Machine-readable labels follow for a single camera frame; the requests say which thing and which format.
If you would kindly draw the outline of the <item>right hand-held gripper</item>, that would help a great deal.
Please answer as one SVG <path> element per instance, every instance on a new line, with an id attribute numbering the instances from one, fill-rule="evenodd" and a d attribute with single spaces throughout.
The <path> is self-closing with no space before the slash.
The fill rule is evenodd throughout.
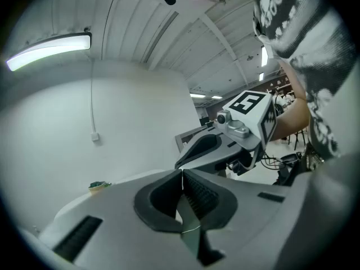
<path id="1" fill-rule="evenodd" d="M 181 151 L 176 169 L 224 170 L 238 176 L 264 156 L 277 125 L 272 95 L 243 91 L 217 112 L 215 133 L 196 134 Z"/>

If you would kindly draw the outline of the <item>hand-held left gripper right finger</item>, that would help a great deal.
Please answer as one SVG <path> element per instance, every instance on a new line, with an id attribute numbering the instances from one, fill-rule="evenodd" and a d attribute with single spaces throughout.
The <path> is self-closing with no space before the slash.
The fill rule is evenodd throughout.
<path id="1" fill-rule="evenodd" d="M 183 269 L 274 269 L 292 229 L 285 222 L 289 188 L 183 171 L 183 194 L 199 221 L 197 258 L 182 256 Z"/>

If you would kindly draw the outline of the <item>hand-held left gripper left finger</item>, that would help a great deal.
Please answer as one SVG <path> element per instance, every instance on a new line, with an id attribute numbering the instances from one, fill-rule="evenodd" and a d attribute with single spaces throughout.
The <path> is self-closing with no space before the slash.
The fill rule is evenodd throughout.
<path id="1" fill-rule="evenodd" d="M 113 185 L 56 218 L 39 239 L 79 269 L 202 269 L 182 225 L 150 198 L 168 203 L 181 189 L 180 170 Z"/>

